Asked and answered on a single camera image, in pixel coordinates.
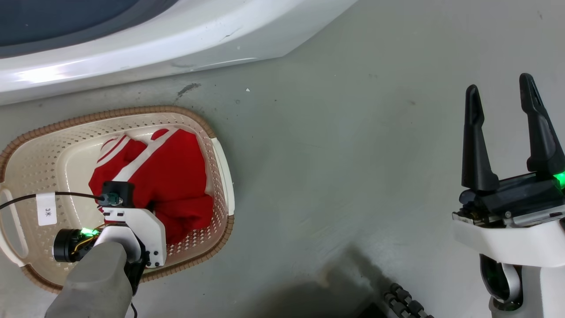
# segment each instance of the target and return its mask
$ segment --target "brown woven basket rim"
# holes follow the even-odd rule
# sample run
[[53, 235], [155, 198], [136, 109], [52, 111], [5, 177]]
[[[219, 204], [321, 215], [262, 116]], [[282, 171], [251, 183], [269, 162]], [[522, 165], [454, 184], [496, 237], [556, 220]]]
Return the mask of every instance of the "brown woven basket rim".
[[[35, 129], [35, 130], [32, 130], [32, 131], [26, 132], [25, 134], [18, 136], [11, 143], [9, 143], [8, 146], [6, 146], [6, 148], [4, 149], [4, 151], [0, 154], [0, 183], [4, 182], [4, 179], [5, 179], [5, 176], [6, 176], [6, 168], [7, 168], [8, 161], [9, 161], [10, 157], [14, 154], [14, 152], [21, 145], [23, 145], [24, 143], [26, 143], [26, 142], [28, 142], [32, 139], [50, 134], [50, 133], [55, 132], [55, 131], [67, 129], [67, 128], [70, 128], [70, 127], [75, 127], [75, 126], [78, 126], [78, 125], [81, 125], [81, 124], [101, 121], [103, 119], [124, 117], [124, 116], [130, 116], [130, 115], [139, 115], [139, 114], [155, 114], [155, 113], [175, 113], [175, 114], [181, 114], [181, 115], [187, 116], [190, 119], [196, 121], [204, 129], [204, 131], [206, 132], [206, 134], [208, 134], [208, 136], [210, 138], [216, 137], [216, 135], [214, 134], [214, 131], [212, 130], [210, 125], [200, 115], [198, 115], [195, 112], [190, 111], [186, 108], [182, 108], [182, 107], [178, 107], [178, 106], [169, 106], [169, 105], [144, 106], [144, 107], [122, 108], [122, 109], [116, 109], [116, 110], [102, 111], [100, 113], [94, 113], [94, 114], [90, 114], [90, 115], [80, 116], [80, 117], [68, 119], [66, 121], [54, 123], [54, 124], [51, 124], [51, 125], [48, 125], [48, 126], [45, 126], [45, 127], [41, 127], [41, 128], [38, 128], [38, 129]], [[157, 278], [165, 277], [165, 276], [168, 276], [170, 274], [180, 272], [183, 269], [187, 269], [187, 268], [190, 268], [190, 267], [195, 266], [197, 264], [200, 264], [200, 263], [202, 263], [206, 260], [209, 260], [214, 255], [216, 255], [224, 247], [224, 245], [227, 243], [227, 241], [228, 241], [228, 239], [229, 239], [229, 237], [232, 233], [233, 224], [234, 224], [234, 216], [233, 215], [228, 216], [227, 224], [226, 224], [226, 227], [224, 229], [224, 232], [223, 232], [221, 238], [207, 252], [202, 253], [202, 254], [200, 254], [196, 257], [193, 257], [191, 259], [177, 263], [175, 265], [172, 265], [170, 267], [165, 267], [165, 268], [162, 268], [162, 269], [154, 270], [154, 271], [149, 272], [149, 273], [144, 273], [143, 277], [141, 278], [141, 281], [147, 282], [147, 281], [155, 280]], [[43, 278], [41, 275], [39, 275], [33, 269], [31, 264], [27, 264], [27, 265], [21, 267], [21, 271], [24, 273], [24, 275], [27, 278], [29, 278], [30, 281], [32, 281], [35, 285], [41, 287], [44, 290], [50, 291], [52, 293], [58, 293], [63, 288], [62, 285], [52, 283], [52, 282], [46, 280], [45, 278]]]

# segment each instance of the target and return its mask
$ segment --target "red garment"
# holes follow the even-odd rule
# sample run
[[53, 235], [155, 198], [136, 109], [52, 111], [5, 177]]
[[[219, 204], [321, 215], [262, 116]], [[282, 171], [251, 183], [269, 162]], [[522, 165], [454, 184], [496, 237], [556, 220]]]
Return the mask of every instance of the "red garment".
[[105, 181], [133, 183], [134, 206], [153, 203], [167, 243], [176, 244], [210, 225], [214, 200], [204, 193], [206, 165], [198, 139], [190, 132], [161, 129], [151, 140], [146, 145], [122, 135], [104, 143], [89, 186], [101, 195]]

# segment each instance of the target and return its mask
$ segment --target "black cable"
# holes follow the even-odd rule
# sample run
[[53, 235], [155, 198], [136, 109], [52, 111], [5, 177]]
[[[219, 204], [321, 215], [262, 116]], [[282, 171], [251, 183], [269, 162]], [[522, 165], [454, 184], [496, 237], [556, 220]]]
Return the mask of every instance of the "black cable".
[[[81, 197], [88, 197], [91, 199], [95, 199], [95, 200], [104, 200], [103, 197], [101, 196], [95, 196], [92, 194], [84, 194], [84, 193], [78, 193], [78, 192], [60, 192], [60, 191], [55, 191], [55, 195], [72, 195], [72, 196], [81, 196]], [[17, 197], [16, 199], [10, 200], [6, 203], [3, 203], [0, 205], [0, 210], [9, 206], [10, 204], [14, 204], [23, 200], [28, 200], [28, 199], [32, 199], [35, 197], [35, 194], [29, 194], [29, 195], [24, 195], [21, 197]]]
[[133, 305], [133, 302], [132, 302], [132, 309], [133, 309], [133, 318], [137, 318], [137, 309], [136, 306]]

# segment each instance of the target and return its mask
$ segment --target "robotic arm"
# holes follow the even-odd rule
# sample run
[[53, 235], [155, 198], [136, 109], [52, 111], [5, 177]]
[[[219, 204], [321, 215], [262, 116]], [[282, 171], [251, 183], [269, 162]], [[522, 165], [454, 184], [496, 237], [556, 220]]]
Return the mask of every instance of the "robotic arm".
[[565, 155], [530, 74], [520, 76], [528, 116], [530, 173], [499, 181], [482, 132], [479, 91], [467, 89], [463, 207], [453, 213], [457, 241], [480, 253], [493, 318], [563, 317], [565, 299]]
[[107, 182], [104, 229], [63, 229], [55, 237], [59, 262], [80, 261], [67, 276], [46, 318], [123, 318], [145, 268], [164, 265], [165, 228], [148, 210], [131, 208], [133, 185]]

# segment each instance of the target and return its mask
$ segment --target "gray floor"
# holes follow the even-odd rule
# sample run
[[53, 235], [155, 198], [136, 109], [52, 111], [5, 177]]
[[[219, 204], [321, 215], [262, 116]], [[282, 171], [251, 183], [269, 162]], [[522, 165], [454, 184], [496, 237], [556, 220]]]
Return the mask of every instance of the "gray floor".
[[[565, 22], [548, 1], [519, 2], [360, 0], [284, 58], [2, 107], [0, 144], [126, 106], [175, 103], [211, 122], [235, 182], [233, 235], [142, 284], [140, 317], [347, 317], [383, 276], [435, 317], [486, 317], [477, 254], [449, 227], [464, 91], [479, 85], [500, 177], [526, 172], [521, 72], [565, 118]], [[0, 317], [41, 317], [54, 296], [4, 256], [0, 269]]]

